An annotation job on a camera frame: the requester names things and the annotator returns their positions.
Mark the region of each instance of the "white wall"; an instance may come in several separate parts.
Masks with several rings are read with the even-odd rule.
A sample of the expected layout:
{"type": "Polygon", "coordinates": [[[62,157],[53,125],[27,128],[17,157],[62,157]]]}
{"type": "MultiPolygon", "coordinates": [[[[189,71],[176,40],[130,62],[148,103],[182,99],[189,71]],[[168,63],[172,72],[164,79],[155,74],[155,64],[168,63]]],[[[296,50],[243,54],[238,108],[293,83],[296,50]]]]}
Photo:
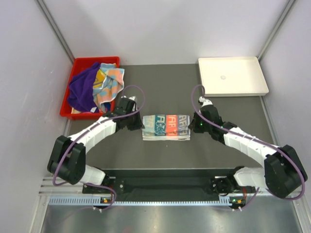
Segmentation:
{"type": "Polygon", "coordinates": [[[75,57],[124,65],[256,56],[287,0],[45,0],[75,57]]]}
{"type": "MultiPolygon", "coordinates": [[[[311,1],[299,0],[277,34],[261,67],[265,97],[282,145],[293,146],[311,178],[311,1]]],[[[307,182],[309,206],[311,185],[307,182]]]]}
{"type": "Polygon", "coordinates": [[[34,0],[0,3],[0,232],[27,232],[71,63],[34,0]]]}

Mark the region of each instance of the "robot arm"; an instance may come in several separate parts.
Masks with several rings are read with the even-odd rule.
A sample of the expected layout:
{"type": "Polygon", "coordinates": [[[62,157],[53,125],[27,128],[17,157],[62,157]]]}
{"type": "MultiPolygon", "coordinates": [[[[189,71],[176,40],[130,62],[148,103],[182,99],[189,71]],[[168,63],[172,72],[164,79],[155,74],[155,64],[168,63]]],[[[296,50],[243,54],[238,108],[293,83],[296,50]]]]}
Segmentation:
{"type": "MultiPolygon", "coordinates": [[[[209,133],[214,140],[241,151],[261,165],[260,168],[240,166],[230,171],[224,182],[227,184],[226,192],[239,190],[243,186],[254,186],[268,188],[275,196],[285,198],[301,185],[297,171],[279,152],[254,141],[255,137],[245,133],[237,125],[231,122],[223,122],[210,100],[200,97],[199,103],[202,105],[200,113],[205,118],[221,126],[221,128],[242,134],[244,137],[239,137],[210,125],[201,119],[197,113],[194,113],[189,128],[195,133],[209,133]]],[[[296,151],[291,146],[286,145],[282,148],[272,146],[286,153],[298,166],[304,180],[308,179],[296,151]]]]}
{"type": "Polygon", "coordinates": [[[139,112],[132,116],[108,120],[112,117],[130,114],[136,110],[136,97],[122,97],[113,112],[105,113],[94,124],[69,137],[63,135],[58,137],[48,163],[48,171],[55,173],[67,148],[73,141],[78,139],[71,149],[70,156],[67,156],[61,165],[57,176],[70,184],[78,182],[96,185],[107,184],[109,177],[102,170],[86,165],[86,154],[101,140],[124,127],[131,131],[143,128],[139,112]]]}

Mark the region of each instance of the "gray table surface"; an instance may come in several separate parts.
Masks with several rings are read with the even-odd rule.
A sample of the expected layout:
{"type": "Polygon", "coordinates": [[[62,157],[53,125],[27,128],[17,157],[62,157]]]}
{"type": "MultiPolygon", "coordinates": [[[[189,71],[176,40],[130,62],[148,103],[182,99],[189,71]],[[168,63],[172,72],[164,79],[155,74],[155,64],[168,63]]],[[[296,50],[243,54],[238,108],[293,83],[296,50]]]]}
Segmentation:
{"type": "MultiPolygon", "coordinates": [[[[186,114],[193,117],[190,95],[200,83],[198,65],[123,66],[125,85],[141,87],[146,96],[141,116],[154,114],[186,114]]],[[[138,105],[142,94],[136,95],[138,105]]],[[[196,102],[201,95],[198,90],[196,102]]],[[[210,98],[224,121],[237,124],[245,132],[272,143],[271,134],[259,97],[210,98]]],[[[71,123],[69,134],[89,126],[93,120],[71,123]]],[[[190,141],[142,141],[141,131],[121,130],[89,151],[86,162],[99,168],[232,168],[257,167],[259,164],[241,152],[211,139],[209,134],[191,133],[190,141]]]]}

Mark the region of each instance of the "red tray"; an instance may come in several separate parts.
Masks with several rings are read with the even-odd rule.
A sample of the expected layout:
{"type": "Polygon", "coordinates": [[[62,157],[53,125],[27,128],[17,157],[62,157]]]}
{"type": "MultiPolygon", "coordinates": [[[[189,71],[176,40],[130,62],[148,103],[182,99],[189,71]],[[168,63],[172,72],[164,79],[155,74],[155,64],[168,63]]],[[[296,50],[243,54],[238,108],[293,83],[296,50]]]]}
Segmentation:
{"type": "MultiPolygon", "coordinates": [[[[68,80],[66,92],[64,95],[62,107],[60,109],[60,115],[62,117],[67,117],[70,120],[87,120],[87,119],[98,119],[103,113],[79,113],[79,114],[71,114],[71,106],[67,102],[67,98],[70,94],[69,83],[72,80],[72,77],[79,74],[81,71],[90,68],[94,62],[99,63],[115,63],[117,67],[120,64],[119,57],[80,57],[76,58],[73,63],[73,67],[71,70],[71,74],[68,80]]],[[[111,110],[115,107],[115,101],[111,102],[111,110]]]]}

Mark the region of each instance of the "cloth in tray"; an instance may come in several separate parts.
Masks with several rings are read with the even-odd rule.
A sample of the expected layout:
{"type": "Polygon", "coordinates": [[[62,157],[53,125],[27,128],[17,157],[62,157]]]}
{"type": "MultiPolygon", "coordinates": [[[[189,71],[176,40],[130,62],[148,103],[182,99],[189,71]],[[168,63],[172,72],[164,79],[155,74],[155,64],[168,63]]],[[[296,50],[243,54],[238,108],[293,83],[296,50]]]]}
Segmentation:
{"type": "Polygon", "coordinates": [[[69,105],[79,112],[96,112],[99,110],[93,100],[93,84],[100,64],[95,62],[92,67],[72,77],[69,83],[69,105]]]}
{"type": "Polygon", "coordinates": [[[190,117],[188,115],[151,115],[144,116],[142,139],[156,140],[190,140],[190,117]]]}
{"type": "Polygon", "coordinates": [[[123,76],[124,69],[116,68],[116,64],[101,63],[93,85],[93,98],[103,112],[107,104],[124,89],[123,76]]]}

